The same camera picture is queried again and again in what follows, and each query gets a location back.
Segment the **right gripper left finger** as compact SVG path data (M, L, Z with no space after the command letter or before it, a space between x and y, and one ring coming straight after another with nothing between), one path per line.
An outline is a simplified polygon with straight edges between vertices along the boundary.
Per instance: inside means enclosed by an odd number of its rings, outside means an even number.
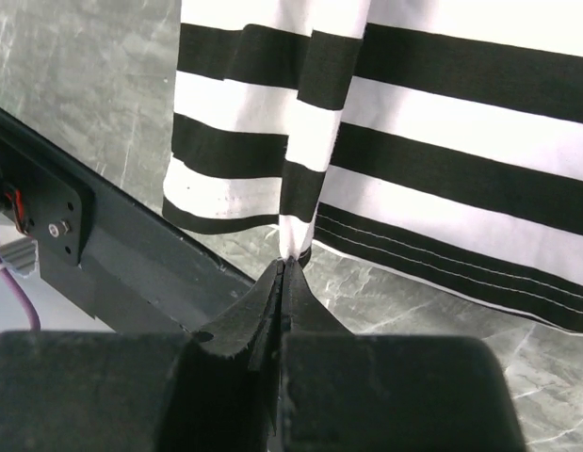
M263 451L283 264L191 333L0 334L0 451Z

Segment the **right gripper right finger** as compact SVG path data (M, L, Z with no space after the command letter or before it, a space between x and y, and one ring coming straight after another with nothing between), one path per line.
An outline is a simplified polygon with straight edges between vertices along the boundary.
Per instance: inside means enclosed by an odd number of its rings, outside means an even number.
M481 340L345 328L288 261L282 288L287 451L523 451L500 362Z

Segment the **black white striped tank top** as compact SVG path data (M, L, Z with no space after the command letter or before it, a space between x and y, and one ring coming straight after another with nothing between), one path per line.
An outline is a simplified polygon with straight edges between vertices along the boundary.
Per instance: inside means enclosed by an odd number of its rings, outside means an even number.
M583 1L185 1L163 193L583 334Z

